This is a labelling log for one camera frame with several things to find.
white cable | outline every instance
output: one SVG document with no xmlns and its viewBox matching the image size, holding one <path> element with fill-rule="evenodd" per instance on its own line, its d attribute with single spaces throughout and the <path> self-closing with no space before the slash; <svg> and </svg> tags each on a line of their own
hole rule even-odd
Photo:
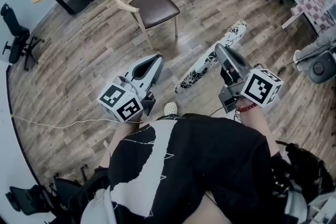
<svg viewBox="0 0 336 224">
<path fill-rule="evenodd" d="M 75 125 L 76 123 L 85 123 L 85 122 L 89 122 L 89 121 L 110 121 L 110 122 L 120 122 L 120 121 L 114 121 L 114 120 L 110 120 L 110 119 L 98 119 L 98 120 L 86 120 L 86 121 L 76 121 L 76 122 L 74 122 L 73 124 L 71 124 L 71 125 L 66 125 L 66 126 L 64 126 L 64 127 L 58 127 L 58 126 L 52 126 L 52 125 L 49 125 L 49 124 L 42 124 L 42 123 L 37 123 L 37 122 L 35 122 L 35 121 L 29 121 L 29 120 L 26 120 L 26 119 L 22 119 L 22 118 L 20 118 L 20 117 L 17 117 L 17 116 L 15 116 L 15 115 L 11 115 L 12 117 L 14 117 L 14 118 L 17 118 L 17 119 L 19 119 L 19 120 L 23 120 L 23 121 L 26 121 L 26 122 L 29 122 L 29 123 L 35 123 L 35 124 L 37 124 L 37 125 L 40 125 L 40 126 L 45 126 L 45 127 L 51 127 L 51 128 L 57 128 L 57 129 L 64 129 L 64 128 L 67 128 L 67 127 L 71 127 L 71 126 L 73 126 L 73 125 Z M 143 123 L 143 122 L 133 122 L 133 121 L 127 121 L 127 122 L 129 122 L 129 123 Z"/>
</svg>

checkered cloth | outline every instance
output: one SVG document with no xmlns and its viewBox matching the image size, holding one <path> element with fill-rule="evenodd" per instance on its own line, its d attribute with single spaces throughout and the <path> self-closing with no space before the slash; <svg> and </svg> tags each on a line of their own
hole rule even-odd
<svg viewBox="0 0 336 224">
<path fill-rule="evenodd" d="M 291 9 L 293 15 L 302 12 L 309 14 L 321 30 L 329 29 L 335 25 L 329 13 L 322 13 L 326 0 L 300 0 L 300 3 Z"/>
</svg>

floral patterned fabric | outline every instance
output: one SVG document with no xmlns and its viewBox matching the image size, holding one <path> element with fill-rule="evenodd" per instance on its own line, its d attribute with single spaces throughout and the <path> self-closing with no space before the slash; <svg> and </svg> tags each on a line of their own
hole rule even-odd
<svg viewBox="0 0 336 224">
<path fill-rule="evenodd" d="M 175 92 L 181 93 L 185 89 L 190 88 L 195 84 L 208 70 L 218 63 L 218 58 L 215 53 L 216 44 L 220 43 L 223 46 L 231 47 L 237 43 L 245 34 L 247 24 L 244 20 L 239 20 L 230 26 L 224 37 L 215 42 L 199 59 L 194 63 L 188 72 L 179 80 L 175 86 Z"/>
</svg>

person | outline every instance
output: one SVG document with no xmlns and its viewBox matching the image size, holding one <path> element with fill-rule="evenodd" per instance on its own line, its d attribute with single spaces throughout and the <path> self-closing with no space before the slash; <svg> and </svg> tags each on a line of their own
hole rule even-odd
<svg viewBox="0 0 336 224">
<path fill-rule="evenodd" d="M 336 46 L 336 26 L 321 32 L 316 40 L 301 50 L 296 50 L 293 55 L 293 62 L 300 72 L 307 71 L 314 58 Z"/>
<path fill-rule="evenodd" d="M 260 107 L 246 98 L 236 106 L 248 108 L 242 123 L 178 116 L 175 103 L 141 128 L 141 115 L 119 123 L 100 162 L 110 187 L 81 223 L 269 223 L 281 214 L 271 194 L 279 147 Z M 93 209 L 106 197 L 104 210 Z"/>
</svg>

person's leg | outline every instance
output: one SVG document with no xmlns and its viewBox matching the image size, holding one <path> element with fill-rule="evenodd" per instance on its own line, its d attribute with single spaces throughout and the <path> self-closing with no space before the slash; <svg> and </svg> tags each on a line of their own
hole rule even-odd
<svg viewBox="0 0 336 224">
<path fill-rule="evenodd" d="M 293 56 L 293 61 L 297 64 L 299 71 L 308 70 L 310 64 L 313 62 L 314 57 L 320 55 L 322 52 L 328 50 L 330 46 L 326 46 L 332 41 L 330 36 L 330 29 L 319 34 L 317 39 L 305 46 L 302 50 L 296 50 Z"/>
</svg>

